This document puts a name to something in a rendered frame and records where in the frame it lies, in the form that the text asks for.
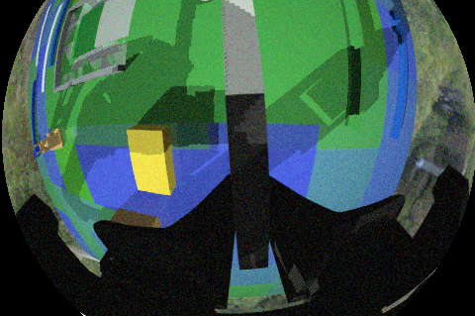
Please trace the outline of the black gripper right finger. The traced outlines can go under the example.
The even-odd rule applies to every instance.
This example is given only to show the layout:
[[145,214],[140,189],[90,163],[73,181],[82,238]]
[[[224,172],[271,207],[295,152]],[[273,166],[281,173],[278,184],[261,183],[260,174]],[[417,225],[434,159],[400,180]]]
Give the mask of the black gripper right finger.
[[341,245],[357,240],[399,217],[405,204],[395,194],[347,212],[333,212],[269,174],[269,242],[288,303],[306,299],[306,289],[320,276]]

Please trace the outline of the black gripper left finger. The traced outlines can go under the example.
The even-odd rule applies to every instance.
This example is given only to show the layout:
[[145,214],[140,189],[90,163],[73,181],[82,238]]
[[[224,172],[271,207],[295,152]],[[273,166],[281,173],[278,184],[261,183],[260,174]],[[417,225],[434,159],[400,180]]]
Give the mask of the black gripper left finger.
[[167,228],[100,220],[95,222],[94,230],[116,260],[193,277],[214,309],[229,307],[237,231],[230,174],[197,208]]

